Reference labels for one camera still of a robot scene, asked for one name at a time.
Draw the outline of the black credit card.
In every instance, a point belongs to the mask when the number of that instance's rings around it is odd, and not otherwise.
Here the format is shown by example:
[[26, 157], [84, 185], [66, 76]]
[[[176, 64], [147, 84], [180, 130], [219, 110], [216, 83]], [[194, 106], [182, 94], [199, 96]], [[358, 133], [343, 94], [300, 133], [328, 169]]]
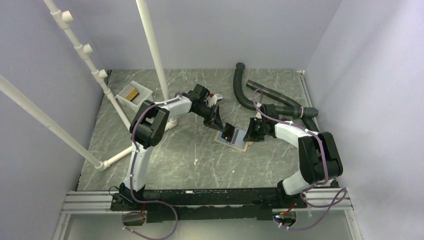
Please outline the black credit card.
[[231, 143], [235, 134], [236, 128], [230, 123], [226, 122], [221, 135], [221, 138]]

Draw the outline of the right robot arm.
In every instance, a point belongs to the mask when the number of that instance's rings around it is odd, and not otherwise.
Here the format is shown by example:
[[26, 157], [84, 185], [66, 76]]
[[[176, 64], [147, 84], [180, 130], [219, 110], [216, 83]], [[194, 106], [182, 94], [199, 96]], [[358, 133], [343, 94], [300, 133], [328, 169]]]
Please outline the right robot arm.
[[290, 120], [276, 119], [275, 106], [264, 104], [250, 118], [245, 142], [261, 142], [265, 136], [283, 140], [298, 149], [299, 170], [277, 184], [276, 203], [287, 208], [295, 195], [343, 174], [343, 164], [330, 132], [309, 130]]

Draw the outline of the silver VIP credit card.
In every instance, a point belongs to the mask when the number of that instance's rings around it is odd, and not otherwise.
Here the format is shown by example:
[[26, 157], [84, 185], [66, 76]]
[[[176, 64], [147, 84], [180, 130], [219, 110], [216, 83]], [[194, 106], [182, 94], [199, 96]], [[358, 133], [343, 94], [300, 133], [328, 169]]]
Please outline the silver VIP credit card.
[[245, 144], [244, 137], [247, 132], [243, 129], [236, 128], [232, 137], [232, 144], [235, 146], [242, 146]]

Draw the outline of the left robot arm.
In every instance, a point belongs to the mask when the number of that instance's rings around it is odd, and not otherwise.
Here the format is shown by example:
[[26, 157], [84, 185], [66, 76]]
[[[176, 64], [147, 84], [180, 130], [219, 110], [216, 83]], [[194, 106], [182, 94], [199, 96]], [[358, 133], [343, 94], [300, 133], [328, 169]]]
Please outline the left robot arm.
[[145, 100], [136, 113], [129, 132], [132, 141], [131, 160], [119, 194], [131, 210], [139, 209], [144, 203], [146, 173], [152, 152], [166, 131], [171, 118], [188, 113], [203, 119], [203, 124], [214, 130], [223, 131], [218, 100], [204, 86], [197, 84], [193, 90], [178, 92], [175, 97], [161, 102]]

